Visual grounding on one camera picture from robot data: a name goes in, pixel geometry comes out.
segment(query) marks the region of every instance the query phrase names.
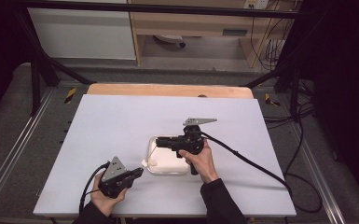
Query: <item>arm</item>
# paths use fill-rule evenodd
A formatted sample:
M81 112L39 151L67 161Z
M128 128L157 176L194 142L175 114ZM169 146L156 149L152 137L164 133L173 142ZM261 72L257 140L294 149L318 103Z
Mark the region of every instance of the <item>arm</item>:
M179 154L186 159L187 163L194 165L204 182L200 193L207 208L208 224L246 223L240 208L232 200L214 168L212 150L208 142L204 140L204 148L198 155L193 155L185 150L179 150Z
M109 218L116 204L125 199L127 189L120 192L116 199L105 197L99 190L98 184L101 181L102 173L95 176L92 190L97 190L91 194L91 202L84 207L83 212L73 222L73 224L110 224Z

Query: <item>human hand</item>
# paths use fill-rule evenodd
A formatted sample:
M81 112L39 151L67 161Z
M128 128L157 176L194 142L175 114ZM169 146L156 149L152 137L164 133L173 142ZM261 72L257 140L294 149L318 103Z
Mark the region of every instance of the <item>human hand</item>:
M214 168L214 159L212 158L212 150L204 139L204 147L198 155L193 155L186 150L179 150L179 154L186 159L188 164L193 164L197 172L199 172L201 180L209 184L219 178Z
M91 194L91 201L104 215L109 217L112 214L113 208L116 206L116 204L125 199L127 189L122 190L116 199L104 196L103 193L98 190L98 185L100 184L102 176L103 173L97 174L95 176L94 186L92 187L92 191L94 192Z

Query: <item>white table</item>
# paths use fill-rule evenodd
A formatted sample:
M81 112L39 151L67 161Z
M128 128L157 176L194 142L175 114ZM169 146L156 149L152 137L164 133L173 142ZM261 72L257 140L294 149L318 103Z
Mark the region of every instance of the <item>white table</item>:
M141 166L154 135L183 134L185 119L216 118L201 129L283 177L257 100L166 96L84 95L34 213L75 217L91 173L118 156L127 169ZM295 216L278 181L210 142L228 191L249 217ZM119 217L201 217L200 177L156 176L145 169L114 210Z

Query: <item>black sleeve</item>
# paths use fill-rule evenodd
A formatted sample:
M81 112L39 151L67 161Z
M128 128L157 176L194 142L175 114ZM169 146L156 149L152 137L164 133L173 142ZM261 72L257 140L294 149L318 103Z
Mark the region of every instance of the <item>black sleeve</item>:
M92 202L89 202L73 224L112 224L109 217L106 217Z
M246 223L245 216L232 200L222 179L203 184L200 192L206 205L208 224Z

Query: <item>wall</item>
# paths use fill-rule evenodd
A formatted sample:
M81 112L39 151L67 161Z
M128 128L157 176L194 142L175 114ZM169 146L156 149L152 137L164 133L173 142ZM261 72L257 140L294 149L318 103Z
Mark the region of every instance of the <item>wall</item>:
M126 3L126 0L68 0ZM135 60L127 12L30 8L45 52L54 58Z

